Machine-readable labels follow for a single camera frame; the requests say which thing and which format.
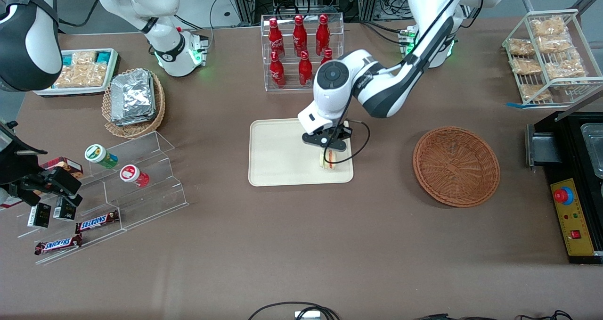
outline brown table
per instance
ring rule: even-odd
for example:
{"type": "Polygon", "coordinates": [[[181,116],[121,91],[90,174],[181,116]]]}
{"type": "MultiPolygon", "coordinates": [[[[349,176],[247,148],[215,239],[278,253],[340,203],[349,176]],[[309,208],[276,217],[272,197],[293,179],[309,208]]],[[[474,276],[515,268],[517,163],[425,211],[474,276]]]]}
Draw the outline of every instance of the brown table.
{"type": "MultiPolygon", "coordinates": [[[[369,118],[353,102],[350,117],[373,136],[350,183],[273,188],[247,180],[249,126],[295,117],[311,95],[264,91],[257,28],[216,30],[208,66],[181,79],[161,71],[142,34],[62,36],[64,49],[111,47],[120,70],[157,73],[168,101],[159,132],[176,146],[170,157],[190,206],[48,266],[32,264],[31,243],[16,239],[15,216],[27,207],[2,211],[0,318],[244,320],[299,300],[345,320],[438,312],[510,320],[557,308],[600,319],[603,270],[567,264],[543,172],[524,164],[525,124],[551,111],[505,107],[519,97],[499,46],[518,21],[478,19],[461,30],[450,60],[428,71],[393,118],[369,118]],[[474,131],[498,156],[500,187],[481,206],[448,208],[416,182],[413,148],[444,125],[474,131]]],[[[346,28],[348,51],[399,61],[396,45],[346,28]]],[[[19,136],[50,151],[43,161],[83,163],[89,144],[123,141],[104,130],[100,106],[98,96],[28,94],[19,136]]],[[[292,319],[296,309],[259,319],[292,319]]]]}

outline coca-cola bottle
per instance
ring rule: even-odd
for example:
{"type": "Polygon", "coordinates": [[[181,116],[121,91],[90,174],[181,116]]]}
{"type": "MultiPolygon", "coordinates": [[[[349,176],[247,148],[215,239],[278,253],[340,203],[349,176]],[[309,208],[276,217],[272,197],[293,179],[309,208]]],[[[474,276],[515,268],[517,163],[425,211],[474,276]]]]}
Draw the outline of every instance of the coca-cola bottle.
{"type": "Polygon", "coordinates": [[[323,60],[320,61],[320,65],[323,65],[324,62],[330,61],[332,59],[333,59],[333,49],[325,48],[325,56],[323,57],[323,60]]]}
{"type": "Polygon", "coordinates": [[[325,14],[320,15],[318,19],[319,25],[318,30],[316,30],[316,55],[323,56],[323,52],[325,48],[329,47],[329,17],[325,14]]]}
{"type": "Polygon", "coordinates": [[[281,90],[285,87],[285,69],[283,64],[278,60],[278,53],[273,51],[270,53],[270,75],[276,86],[281,90]]]}
{"type": "Polygon", "coordinates": [[[272,17],[269,20],[269,24],[270,32],[268,34],[268,39],[270,40],[270,48],[272,51],[276,51],[278,58],[283,58],[285,56],[285,45],[283,44],[283,34],[278,28],[276,17],[272,17]]]}
{"type": "Polygon", "coordinates": [[[302,56],[303,50],[308,50],[308,33],[303,26],[303,16],[295,15],[295,28],[293,28],[293,46],[297,57],[302,56]]]}
{"type": "Polygon", "coordinates": [[[308,53],[308,50],[303,50],[300,52],[300,55],[300,84],[303,87],[309,87],[312,84],[312,64],[310,63],[310,53],[308,53]]]}

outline brown wicker basket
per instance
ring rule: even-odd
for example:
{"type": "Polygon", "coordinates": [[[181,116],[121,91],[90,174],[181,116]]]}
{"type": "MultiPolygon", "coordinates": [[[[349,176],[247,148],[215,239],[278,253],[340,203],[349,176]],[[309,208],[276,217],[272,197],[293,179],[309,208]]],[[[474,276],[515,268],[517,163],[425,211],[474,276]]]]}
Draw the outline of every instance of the brown wicker basket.
{"type": "Polygon", "coordinates": [[[455,207],[488,200],[500,182],[495,153],[480,137],[458,127],[429,131],[416,144],[413,168],[420,185],[436,200],[455,207]]]}
{"type": "MultiPolygon", "coordinates": [[[[135,69],[130,69],[125,71],[124,74],[129,74],[134,70],[135,69]]],[[[105,124],[105,128],[117,137],[128,139],[134,139],[150,133],[151,131],[155,131],[163,121],[163,115],[165,114],[165,95],[163,87],[155,74],[153,74],[153,84],[155,85],[155,108],[157,109],[157,116],[150,122],[137,123],[125,127],[119,127],[111,122],[111,86],[108,86],[103,95],[102,108],[103,117],[108,121],[108,123],[105,124]]]]}

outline red lid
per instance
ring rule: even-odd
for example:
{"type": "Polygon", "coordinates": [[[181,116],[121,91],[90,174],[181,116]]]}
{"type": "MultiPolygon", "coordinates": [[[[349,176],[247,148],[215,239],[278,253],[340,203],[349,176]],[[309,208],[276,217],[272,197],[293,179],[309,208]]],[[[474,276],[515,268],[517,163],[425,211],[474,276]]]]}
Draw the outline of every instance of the red lid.
{"type": "Polygon", "coordinates": [[[134,182],[140,176],[140,169],[135,165],[127,165],[124,168],[121,168],[119,172],[119,177],[125,182],[134,182]]]}

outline acrylic display stand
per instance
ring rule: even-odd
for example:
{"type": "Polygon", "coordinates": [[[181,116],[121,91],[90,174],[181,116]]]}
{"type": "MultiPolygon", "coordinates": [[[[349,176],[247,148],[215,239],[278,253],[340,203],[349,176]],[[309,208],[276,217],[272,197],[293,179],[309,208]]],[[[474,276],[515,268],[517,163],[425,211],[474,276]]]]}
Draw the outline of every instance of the acrylic display stand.
{"type": "MultiPolygon", "coordinates": [[[[293,48],[293,28],[295,28],[296,14],[287,15],[262,15],[262,60],[264,67],[264,86],[266,91],[277,90],[312,90],[312,83],[307,87],[301,86],[299,82],[299,62],[295,49],[293,48]],[[285,58],[280,60],[285,69],[286,84],[280,89],[274,84],[270,75],[270,40],[268,35],[270,32],[269,20],[276,17],[278,20],[278,28],[283,34],[283,43],[285,45],[285,58]]],[[[312,63],[312,77],[316,74],[323,56],[316,55],[316,30],[318,29],[318,17],[321,14],[306,15],[304,19],[304,27],[308,33],[308,53],[310,54],[310,62],[312,63]]],[[[326,13],[329,17],[329,47],[333,49],[333,59],[343,55],[343,13],[326,13]]]]}
{"type": "MultiPolygon", "coordinates": [[[[108,152],[118,157],[118,165],[105,169],[90,163],[90,175],[81,180],[82,187],[78,191],[83,201],[77,208],[75,221],[54,219],[51,213],[48,228],[29,228],[29,213],[19,215],[18,237],[31,242],[32,258],[36,260],[36,264],[55,262],[188,206],[182,183],[174,177],[170,159],[165,154],[173,148],[174,146],[156,131],[108,148],[108,152]],[[140,171],[149,175],[150,182],[146,187],[140,189],[134,183],[126,183],[119,178],[119,170],[127,164],[134,164],[140,171]],[[82,247],[72,247],[41,256],[34,255],[37,243],[72,237],[75,235],[76,222],[87,221],[114,210],[119,211],[119,221],[82,232],[82,247]]],[[[56,196],[44,195],[41,202],[52,206],[54,211],[56,199],[56,196]]]]}

